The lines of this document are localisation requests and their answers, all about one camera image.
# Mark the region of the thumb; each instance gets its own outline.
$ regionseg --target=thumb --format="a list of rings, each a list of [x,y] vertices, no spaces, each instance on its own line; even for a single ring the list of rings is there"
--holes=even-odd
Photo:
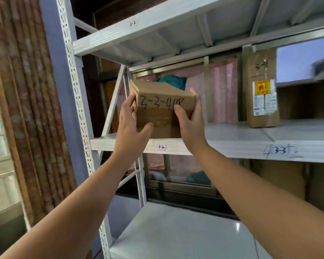
[[[185,127],[187,123],[190,121],[188,119],[185,110],[178,104],[174,105],[174,112],[177,115],[177,118],[179,119],[180,127]]]
[[[143,140],[149,141],[153,130],[154,124],[152,122],[149,122],[140,131],[139,135],[142,137]]]

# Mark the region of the person's left hand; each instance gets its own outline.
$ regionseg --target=person's left hand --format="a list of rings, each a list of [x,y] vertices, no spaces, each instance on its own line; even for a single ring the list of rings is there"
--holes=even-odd
[[[132,117],[135,94],[124,101],[120,111],[119,128],[117,132],[113,156],[129,167],[143,153],[154,129],[153,124],[147,123],[141,132],[137,131]]]

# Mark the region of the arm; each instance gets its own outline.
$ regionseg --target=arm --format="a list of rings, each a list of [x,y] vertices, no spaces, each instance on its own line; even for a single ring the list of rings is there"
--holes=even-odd
[[[174,106],[182,139],[218,191],[274,258],[324,258],[324,212],[211,148],[204,135],[201,102],[191,120]]]
[[[131,105],[123,103],[112,156],[60,205],[11,246],[0,259],[84,259],[91,241],[128,167],[138,159],[150,139],[153,126],[138,133]]]

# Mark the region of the shelf underside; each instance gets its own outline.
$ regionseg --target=shelf underside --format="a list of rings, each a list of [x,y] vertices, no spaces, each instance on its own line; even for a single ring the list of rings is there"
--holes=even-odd
[[[242,222],[147,202],[110,248],[113,259],[257,259]]]
[[[208,124],[205,134],[210,146],[229,158],[324,163],[324,119],[283,121],[273,128]],[[113,151],[115,139],[116,134],[92,139],[91,149]],[[191,155],[180,138],[150,139],[144,152]]]
[[[138,71],[320,28],[324,0],[168,0],[73,46]]]

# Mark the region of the yellow and red sticker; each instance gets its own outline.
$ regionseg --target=yellow and red sticker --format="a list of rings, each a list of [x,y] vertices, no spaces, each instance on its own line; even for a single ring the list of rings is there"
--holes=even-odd
[[[255,95],[267,95],[271,93],[270,80],[255,82]]]

